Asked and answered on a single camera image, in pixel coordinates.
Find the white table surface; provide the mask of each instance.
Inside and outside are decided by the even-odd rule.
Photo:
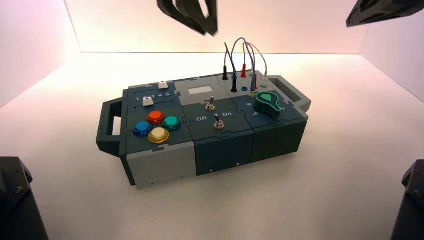
[[[270,75],[312,100],[297,153],[129,185],[121,161],[96,145],[102,103],[128,86],[220,73],[223,56],[86,53],[0,109],[0,156],[31,170],[50,239],[390,237],[402,176],[424,158],[424,103],[359,55],[265,56]]]

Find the screw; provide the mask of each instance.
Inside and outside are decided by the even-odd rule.
[[[423,192],[422,192],[422,191],[420,191],[420,190],[418,190],[418,189],[414,190],[414,191],[413,191],[413,194],[415,194],[415,196],[416,196],[417,198],[420,198],[420,199],[424,197]]]
[[[14,189],[14,194],[15,194],[15,195],[18,195],[18,194],[22,193],[22,191],[23,191],[23,190],[24,190],[24,188],[23,188],[23,187],[18,186],[18,187],[16,187],[16,188]]]

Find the red button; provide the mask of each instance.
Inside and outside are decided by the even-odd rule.
[[[152,111],[147,117],[147,121],[151,124],[161,124],[164,119],[165,115],[160,111]]]

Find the display screen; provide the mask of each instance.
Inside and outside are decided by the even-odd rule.
[[[202,87],[190,88],[188,90],[190,95],[203,94],[203,93],[208,93],[208,92],[212,92],[212,91],[213,90],[212,90],[211,86],[202,86]]]

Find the blue button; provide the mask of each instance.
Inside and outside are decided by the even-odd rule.
[[[139,121],[132,132],[138,137],[147,136],[152,130],[152,125],[146,121]]]

